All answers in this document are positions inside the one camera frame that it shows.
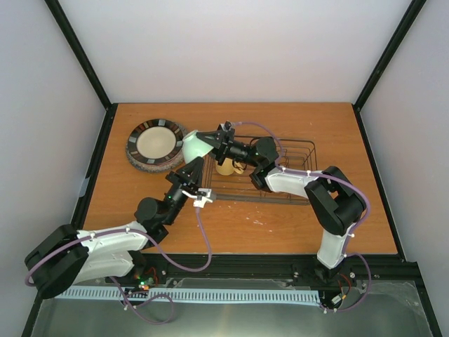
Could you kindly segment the light green ceramic bowl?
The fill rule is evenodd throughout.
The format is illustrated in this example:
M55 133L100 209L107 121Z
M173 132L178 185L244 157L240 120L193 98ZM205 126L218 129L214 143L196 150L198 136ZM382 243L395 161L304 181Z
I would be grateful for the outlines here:
M204 157L212 151L213 146L197 137L198 130L191 131L182 139L182 155L186 164L197 157Z

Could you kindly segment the black wire dish rack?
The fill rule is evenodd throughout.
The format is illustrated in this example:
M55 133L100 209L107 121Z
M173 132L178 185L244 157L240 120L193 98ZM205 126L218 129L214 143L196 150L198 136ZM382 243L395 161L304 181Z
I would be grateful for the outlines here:
M280 165L288 171L315 171L317 169L316 147L310 140L281 139L283 156ZM233 173L223 176L215 168L216 161L205 157L203 169L203 187L217 194L220 200L249 201L267 204L309 205L307 195L302 188L290 189L276 178L283 171L277 168L266 170L266 187L260 190L253 184L250 175L255 170L248 167L242 174Z

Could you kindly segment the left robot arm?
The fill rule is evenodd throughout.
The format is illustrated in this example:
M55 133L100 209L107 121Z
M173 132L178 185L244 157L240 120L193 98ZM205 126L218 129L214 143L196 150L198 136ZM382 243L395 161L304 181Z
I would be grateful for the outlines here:
M25 284L43 299L54 298L71 285L99 277L125 277L136 283L146 274L141 250L157 246L168 235L188 199L204 196L201 180L204 160L193 159L166 180L171 187L162 200L140 201L134 221L103 230L75 230L61 225L25 258Z

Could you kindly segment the yellow ceramic mug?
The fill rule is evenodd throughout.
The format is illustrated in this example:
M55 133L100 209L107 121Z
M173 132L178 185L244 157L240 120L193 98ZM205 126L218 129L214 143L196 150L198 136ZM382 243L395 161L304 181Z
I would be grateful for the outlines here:
M244 165L229 158L226 158L222 165L219 165L218 162L216 162L215 170L221 176L230 176L234 173L242 174L245 171Z

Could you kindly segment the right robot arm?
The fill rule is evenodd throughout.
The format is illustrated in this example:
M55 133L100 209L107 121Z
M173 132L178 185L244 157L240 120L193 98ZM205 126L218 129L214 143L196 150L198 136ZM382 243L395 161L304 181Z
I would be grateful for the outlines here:
M347 255L349 240L356 228L370 215L367 196L352 185L336 166L323 171L306 171L280 164L285 151L280 140L269 133L250 144L235 137L236 124L220 124L215 131L197 131L194 139L208 148L218 164L225 159L252 166L250 174L256 189L269 193L287 193L309 201L323 228L318 262L328 270L341 266Z

